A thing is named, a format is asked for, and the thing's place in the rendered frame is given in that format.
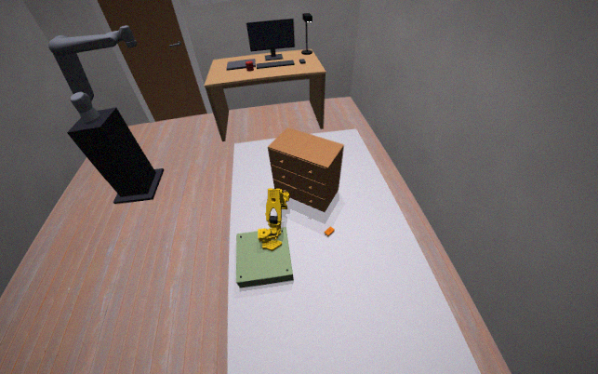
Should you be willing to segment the orange 9v battery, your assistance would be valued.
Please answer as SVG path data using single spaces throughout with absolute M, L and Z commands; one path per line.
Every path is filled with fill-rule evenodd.
M 331 226 L 324 232 L 324 234 L 329 237 L 333 232 L 335 231 L 335 229 L 333 229 Z

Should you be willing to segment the dark brown chest of drawers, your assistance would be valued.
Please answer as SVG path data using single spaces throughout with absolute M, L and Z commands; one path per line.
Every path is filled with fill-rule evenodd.
M 297 174 L 298 188 L 295 186 L 293 187 L 298 189 L 298 198 L 299 190 L 301 190 L 299 188 L 300 174 L 298 174 L 298 159 L 326 168 L 326 192 L 325 198 L 323 198 L 325 199 L 325 206 L 323 212 L 326 212 L 328 206 L 330 205 L 331 201 L 333 200 L 334 196 L 339 190 L 339 179 L 344 144 L 334 142 L 332 140 L 323 139 L 292 128 L 287 128 L 268 146 L 268 152 L 272 169 L 270 149 L 296 157 L 297 173 L 290 170 L 288 171 Z

